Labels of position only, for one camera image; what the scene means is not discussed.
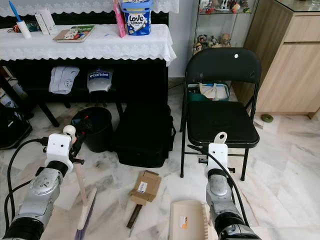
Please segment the cardboard piece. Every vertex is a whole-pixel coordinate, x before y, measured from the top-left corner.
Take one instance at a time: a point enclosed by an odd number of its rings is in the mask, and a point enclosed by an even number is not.
[[[160,183],[159,174],[148,170],[140,172],[134,189],[129,193],[131,200],[139,205],[152,202],[157,195]]]

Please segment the black strap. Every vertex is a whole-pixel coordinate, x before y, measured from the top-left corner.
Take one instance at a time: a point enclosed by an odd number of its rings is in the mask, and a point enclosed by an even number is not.
[[[170,138],[170,148],[169,148],[169,151],[172,151],[174,149],[174,141],[175,141],[175,136],[176,136],[176,129],[175,129],[175,126],[174,126],[174,118],[172,116],[170,116],[170,120],[171,120],[171,129],[170,129],[170,132],[171,132],[171,138]]]

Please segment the white box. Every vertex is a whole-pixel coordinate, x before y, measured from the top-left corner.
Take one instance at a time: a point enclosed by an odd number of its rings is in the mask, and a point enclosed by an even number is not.
[[[44,35],[49,35],[49,31],[48,31],[48,29],[47,29],[47,26],[46,26],[46,24],[45,24],[44,19],[43,19],[42,16],[41,16],[41,13],[40,13],[40,12],[36,12],[36,13],[34,14],[34,16],[35,16],[36,21],[37,21],[38,24],[39,24],[39,27],[41,28],[42,33],[43,33]]]
[[[57,34],[58,30],[57,30],[56,24],[51,16],[49,9],[48,8],[41,9],[40,13],[41,13],[41,16],[44,20],[46,28],[49,31],[49,34],[54,34],[54,35]]]

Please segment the scrub brush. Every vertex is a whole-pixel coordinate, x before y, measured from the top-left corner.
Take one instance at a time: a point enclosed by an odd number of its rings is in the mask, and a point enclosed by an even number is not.
[[[83,204],[80,220],[78,223],[78,227],[77,227],[77,231],[74,239],[83,240],[85,237],[85,233],[88,227],[88,223],[89,223],[93,208],[94,208],[97,188],[92,189],[92,191],[87,197],[85,184],[84,184],[84,177],[81,173],[81,168],[79,164],[74,164],[74,169],[78,179],[80,194],[81,194],[82,204]]]

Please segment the white cylinder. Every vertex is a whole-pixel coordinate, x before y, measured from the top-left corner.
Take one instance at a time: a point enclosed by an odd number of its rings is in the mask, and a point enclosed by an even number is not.
[[[31,33],[30,33],[25,21],[18,21],[16,24],[18,24],[18,27],[19,27],[19,29],[25,39],[31,38]]]

